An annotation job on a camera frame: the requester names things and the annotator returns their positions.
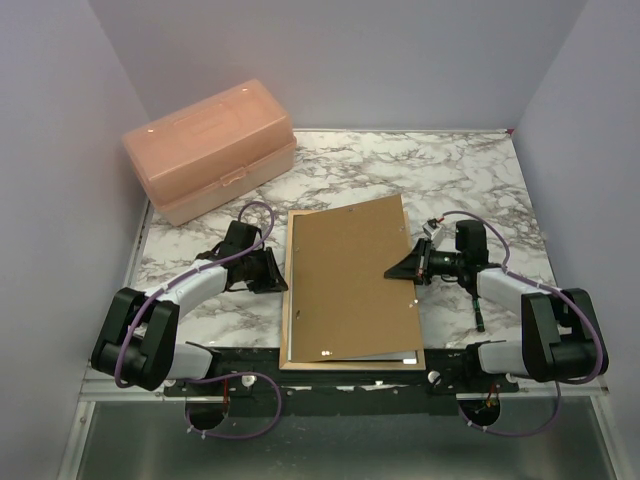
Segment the brown backing board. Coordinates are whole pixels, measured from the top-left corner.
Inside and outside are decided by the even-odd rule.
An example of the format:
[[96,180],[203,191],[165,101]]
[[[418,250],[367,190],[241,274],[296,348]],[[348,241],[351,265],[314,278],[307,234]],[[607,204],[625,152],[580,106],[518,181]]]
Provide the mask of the brown backing board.
[[384,272],[411,251],[402,198],[297,216],[293,233],[293,362],[424,348],[415,287]]

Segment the blue wooden picture frame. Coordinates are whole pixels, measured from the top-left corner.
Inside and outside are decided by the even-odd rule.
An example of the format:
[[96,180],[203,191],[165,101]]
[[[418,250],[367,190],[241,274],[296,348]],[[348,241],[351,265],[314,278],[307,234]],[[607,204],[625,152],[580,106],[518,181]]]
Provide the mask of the blue wooden picture frame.
[[316,371],[316,372],[409,372],[424,371],[426,369],[425,353],[423,349],[416,351],[416,360],[411,363],[404,361],[330,361],[330,362],[293,362],[288,358],[291,346],[291,324],[293,320],[293,233],[294,220],[297,216],[313,213],[313,210],[290,210],[287,221],[286,254],[284,263],[284,278],[289,289],[283,294],[281,339],[279,348],[279,369],[281,371]]

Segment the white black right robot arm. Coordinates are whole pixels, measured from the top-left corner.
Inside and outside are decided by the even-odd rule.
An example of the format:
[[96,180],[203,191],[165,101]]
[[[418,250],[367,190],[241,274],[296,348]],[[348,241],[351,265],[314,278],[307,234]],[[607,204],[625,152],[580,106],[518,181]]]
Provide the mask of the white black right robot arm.
[[519,318],[519,340],[469,346],[472,360],[459,370],[467,389],[483,391],[502,374],[540,383],[583,384],[606,372],[608,353],[585,290],[551,287],[513,272],[506,261],[492,262],[487,235],[495,229],[477,216],[458,221],[454,251],[441,251],[435,246],[441,223],[429,220],[424,237],[384,276],[416,285],[428,285],[435,277],[452,281],[474,305],[490,301]]

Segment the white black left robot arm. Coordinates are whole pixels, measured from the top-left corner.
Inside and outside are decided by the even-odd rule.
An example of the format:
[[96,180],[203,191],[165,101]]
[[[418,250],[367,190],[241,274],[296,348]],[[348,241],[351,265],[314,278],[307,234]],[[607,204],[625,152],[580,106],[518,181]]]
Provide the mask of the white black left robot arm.
[[117,291],[93,348],[91,367],[112,376],[120,388],[152,391],[166,380],[187,380],[201,395],[214,393],[222,380],[214,353],[179,344],[179,320],[238,283],[254,294],[286,291],[273,251],[265,245],[269,234],[234,220],[224,239],[198,254],[186,271],[156,288]]

